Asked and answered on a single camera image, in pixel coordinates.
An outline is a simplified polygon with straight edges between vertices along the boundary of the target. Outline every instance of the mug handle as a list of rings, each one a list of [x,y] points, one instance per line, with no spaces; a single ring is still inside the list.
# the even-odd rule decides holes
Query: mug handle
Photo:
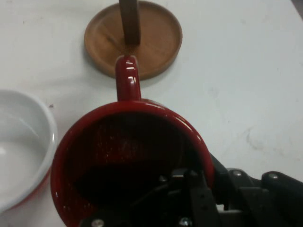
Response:
[[[116,61],[118,101],[140,101],[140,80],[135,56],[120,56]]]

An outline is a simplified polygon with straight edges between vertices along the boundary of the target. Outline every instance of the white tabletop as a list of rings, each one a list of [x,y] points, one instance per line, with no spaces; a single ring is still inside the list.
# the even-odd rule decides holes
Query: white tabletop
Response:
[[[53,104],[60,139],[85,113],[116,100],[115,81],[88,62],[83,46],[88,22],[116,2],[0,0],[0,88]],[[143,97],[189,120],[226,167],[303,181],[303,21],[292,2],[154,2],[179,19],[183,44],[171,68],[141,83]],[[0,226],[64,224],[48,186],[2,214]]]

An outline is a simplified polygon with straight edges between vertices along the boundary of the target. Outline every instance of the white bowl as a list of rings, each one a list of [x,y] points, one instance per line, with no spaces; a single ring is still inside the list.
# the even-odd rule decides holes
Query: white bowl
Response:
[[[57,127],[39,99],[0,90],[0,213],[42,187],[57,148]]]

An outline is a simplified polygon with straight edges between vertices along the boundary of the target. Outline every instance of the bowl rim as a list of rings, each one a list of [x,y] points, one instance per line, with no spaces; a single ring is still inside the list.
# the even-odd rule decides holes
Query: bowl rim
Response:
[[[31,179],[26,184],[24,184],[24,189],[18,192],[16,196],[13,196],[7,201],[3,199],[3,202],[0,205],[0,213],[3,213],[19,205],[27,197],[31,196],[33,192],[38,191],[36,191],[35,189],[37,189],[43,183],[47,173],[49,172],[58,143],[58,130],[54,116],[51,113],[50,109],[39,98],[27,92],[20,92],[12,89],[0,89],[0,96],[3,94],[18,95],[19,97],[25,97],[29,101],[34,102],[37,105],[37,108],[40,108],[40,110],[42,110],[44,116],[47,119],[47,125],[49,130],[49,143],[47,151],[45,153],[45,157],[42,163],[40,164],[38,170],[31,177]]]

